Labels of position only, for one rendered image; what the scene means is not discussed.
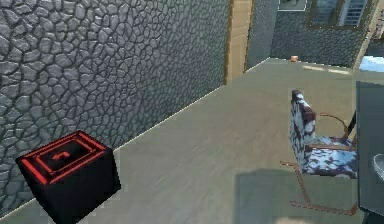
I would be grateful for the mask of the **tan wooden room door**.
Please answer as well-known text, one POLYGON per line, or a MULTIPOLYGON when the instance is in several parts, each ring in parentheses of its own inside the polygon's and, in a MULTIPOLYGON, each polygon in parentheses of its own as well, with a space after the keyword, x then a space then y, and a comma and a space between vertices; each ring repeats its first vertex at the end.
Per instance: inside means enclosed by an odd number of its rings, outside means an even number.
POLYGON ((245 72, 254 0, 230 0, 224 83, 245 72))

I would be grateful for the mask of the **black bin with red lid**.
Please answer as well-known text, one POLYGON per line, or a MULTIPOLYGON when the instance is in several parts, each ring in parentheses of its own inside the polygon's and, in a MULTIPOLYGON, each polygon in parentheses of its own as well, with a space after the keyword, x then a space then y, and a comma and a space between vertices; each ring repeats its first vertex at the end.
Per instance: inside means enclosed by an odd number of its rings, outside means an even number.
POLYGON ((113 150, 81 130, 15 162, 56 224, 77 224, 121 189, 113 150))

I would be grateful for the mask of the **dark grey table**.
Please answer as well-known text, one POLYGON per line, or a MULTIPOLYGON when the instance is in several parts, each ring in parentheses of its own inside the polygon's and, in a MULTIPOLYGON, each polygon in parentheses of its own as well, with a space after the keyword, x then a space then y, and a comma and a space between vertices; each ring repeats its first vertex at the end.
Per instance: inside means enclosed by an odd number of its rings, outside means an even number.
POLYGON ((384 85, 357 81, 356 112, 358 205, 384 224, 384 181, 373 168, 373 157, 384 154, 384 85))

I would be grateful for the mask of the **grey bowl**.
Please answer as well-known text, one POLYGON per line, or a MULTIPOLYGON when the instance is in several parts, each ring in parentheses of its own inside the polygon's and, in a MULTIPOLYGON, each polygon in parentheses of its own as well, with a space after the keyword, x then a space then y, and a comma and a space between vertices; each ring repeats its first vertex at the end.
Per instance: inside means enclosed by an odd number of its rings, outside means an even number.
POLYGON ((384 181, 384 154, 377 154, 373 157, 373 168, 377 176, 384 181))

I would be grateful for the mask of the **framed wall picture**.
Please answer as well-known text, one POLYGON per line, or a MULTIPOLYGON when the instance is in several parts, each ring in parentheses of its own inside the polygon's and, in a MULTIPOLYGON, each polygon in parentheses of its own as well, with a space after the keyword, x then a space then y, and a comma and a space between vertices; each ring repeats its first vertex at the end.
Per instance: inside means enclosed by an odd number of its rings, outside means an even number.
POLYGON ((279 0, 279 11, 304 11, 306 9, 307 0, 279 0))

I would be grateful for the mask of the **window with wooden frame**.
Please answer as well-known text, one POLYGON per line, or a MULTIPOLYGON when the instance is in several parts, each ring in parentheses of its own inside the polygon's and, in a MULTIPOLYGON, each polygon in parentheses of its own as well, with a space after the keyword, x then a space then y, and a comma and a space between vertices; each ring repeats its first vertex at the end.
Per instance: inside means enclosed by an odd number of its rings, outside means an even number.
POLYGON ((312 0, 308 27, 360 30, 378 0, 312 0))

